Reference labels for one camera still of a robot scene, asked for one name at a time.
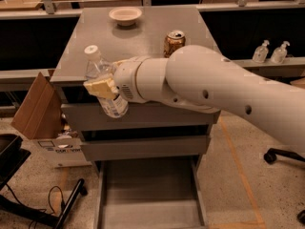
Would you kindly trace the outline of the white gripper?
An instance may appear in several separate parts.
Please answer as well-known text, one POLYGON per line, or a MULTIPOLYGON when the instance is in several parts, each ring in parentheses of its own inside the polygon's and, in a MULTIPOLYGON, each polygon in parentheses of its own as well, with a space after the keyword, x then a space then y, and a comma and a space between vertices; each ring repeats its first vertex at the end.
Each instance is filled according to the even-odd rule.
POLYGON ((84 87, 89 94, 105 99, 115 99, 120 95, 128 102, 146 103, 137 88, 137 72, 140 66, 149 59, 148 56, 136 56, 112 62, 117 67, 113 75, 103 74, 95 79, 84 82, 84 87))

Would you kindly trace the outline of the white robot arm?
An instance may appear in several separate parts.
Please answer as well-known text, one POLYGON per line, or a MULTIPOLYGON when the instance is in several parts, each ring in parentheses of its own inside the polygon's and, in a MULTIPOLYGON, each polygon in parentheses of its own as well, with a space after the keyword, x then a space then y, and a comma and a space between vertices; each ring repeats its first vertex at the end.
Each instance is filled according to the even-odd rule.
POLYGON ((218 52, 185 46, 168 58, 134 57, 109 63, 95 45, 84 83, 100 99, 160 102, 204 113, 238 115, 297 153, 305 149, 305 90, 250 73, 218 52))

